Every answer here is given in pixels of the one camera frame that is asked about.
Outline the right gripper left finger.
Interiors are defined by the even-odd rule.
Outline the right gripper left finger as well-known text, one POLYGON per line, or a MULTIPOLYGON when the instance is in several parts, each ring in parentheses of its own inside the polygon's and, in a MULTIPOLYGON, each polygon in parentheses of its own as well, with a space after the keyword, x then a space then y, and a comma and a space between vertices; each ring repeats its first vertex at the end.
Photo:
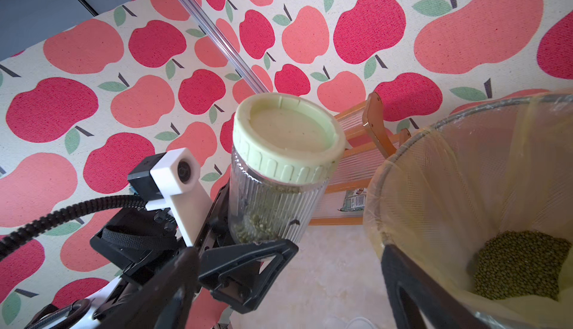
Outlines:
POLYGON ((185 248, 100 328, 184 328, 198 285, 199 255, 185 248))

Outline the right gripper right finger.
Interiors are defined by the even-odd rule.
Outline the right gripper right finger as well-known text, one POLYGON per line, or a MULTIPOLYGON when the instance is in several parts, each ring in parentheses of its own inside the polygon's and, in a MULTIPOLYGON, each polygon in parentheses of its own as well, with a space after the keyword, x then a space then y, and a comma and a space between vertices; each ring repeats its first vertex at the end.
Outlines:
POLYGON ((486 328, 396 245, 381 257, 386 293, 397 328, 486 328))

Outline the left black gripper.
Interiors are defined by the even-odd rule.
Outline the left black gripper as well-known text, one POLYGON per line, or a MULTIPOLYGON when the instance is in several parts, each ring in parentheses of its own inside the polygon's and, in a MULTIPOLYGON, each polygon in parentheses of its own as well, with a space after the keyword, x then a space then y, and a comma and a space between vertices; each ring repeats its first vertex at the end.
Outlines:
MULTIPOLYGON (((247 314, 259 308, 280 273, 298 254, 289 239, 237 245, 228 226, 229 186, 222 187, 200 228, 195 247, 198 285, 232 310, 247 314)), ((146 210, 138 195, 105 196, 89 202, 89 212, 115 206, 120 211, 91 240, 91 247, 122 270, 109 302, 123 302, 157 275, 185 247, 175 234, 167 208, 146 210)))

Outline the ribbed glass jar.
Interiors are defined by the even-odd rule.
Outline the ribbed glass jar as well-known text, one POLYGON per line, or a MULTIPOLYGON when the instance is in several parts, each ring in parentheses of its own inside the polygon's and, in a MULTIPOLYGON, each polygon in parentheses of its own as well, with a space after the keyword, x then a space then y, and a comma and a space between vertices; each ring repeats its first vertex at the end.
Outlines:
POLYGON ((241 102, 229 181, 234 241, 299 242, 345 149, 341 125, 313 102, 280 93, 241 102))

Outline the green jar lid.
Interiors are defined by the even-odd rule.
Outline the green jar lid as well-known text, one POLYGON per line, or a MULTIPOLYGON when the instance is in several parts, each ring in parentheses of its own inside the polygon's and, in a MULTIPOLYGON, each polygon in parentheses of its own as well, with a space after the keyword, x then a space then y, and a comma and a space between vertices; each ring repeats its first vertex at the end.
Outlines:
POLYGON ((346 149, 335 118, 298 96, 261 93, 240 103, 233 148, 249 169, 283 184, 328 181, 346 149))

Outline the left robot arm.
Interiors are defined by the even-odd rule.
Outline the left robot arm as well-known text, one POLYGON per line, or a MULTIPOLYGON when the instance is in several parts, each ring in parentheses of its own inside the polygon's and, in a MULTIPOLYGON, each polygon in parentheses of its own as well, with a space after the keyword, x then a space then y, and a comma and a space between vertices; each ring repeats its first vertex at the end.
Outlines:
POLYGON ((298 253, 288 239, 246 244, 231 239, 229 191, 223 188, 186 247, 168 208, 147 211, 139 196, 108 196, 64 208, 28 226, 34 238, 84 214, 121 210, 90 241, 119 266, 118 282, 98 293, 74 292, 68 305, 50 303, 30 328, 184 328, 200 292, 241 314, 256 310, 298 253))

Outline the green mung bean packet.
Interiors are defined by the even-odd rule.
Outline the green mung bean packet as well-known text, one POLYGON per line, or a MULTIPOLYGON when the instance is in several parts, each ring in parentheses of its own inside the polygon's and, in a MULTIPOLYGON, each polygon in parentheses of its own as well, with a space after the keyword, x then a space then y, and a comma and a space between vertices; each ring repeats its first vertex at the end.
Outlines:
POLYGON ((363 211, 366 206, 366 195, 366 188, 346 191, 340 212, 353 213, 363 211))

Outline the left aluminium corner post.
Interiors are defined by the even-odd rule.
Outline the left aluminium corner post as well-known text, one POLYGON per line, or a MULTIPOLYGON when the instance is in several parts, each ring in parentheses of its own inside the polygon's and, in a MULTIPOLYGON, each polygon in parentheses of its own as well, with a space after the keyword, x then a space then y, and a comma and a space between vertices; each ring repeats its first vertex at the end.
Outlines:
POLYGON ((216 24, 211 21, 203 9, 198 5, 195 0, 178 0, 183 8, 191 15, 195 22, 201 27, 202 30, 210 37, 216 47, 222 52, 229 63, 231 63, 238 75, 253 89, 255 93, 270 93, 260 78, 248 66, 248 64, 240 57, 237 50, 216 27, 216 24))

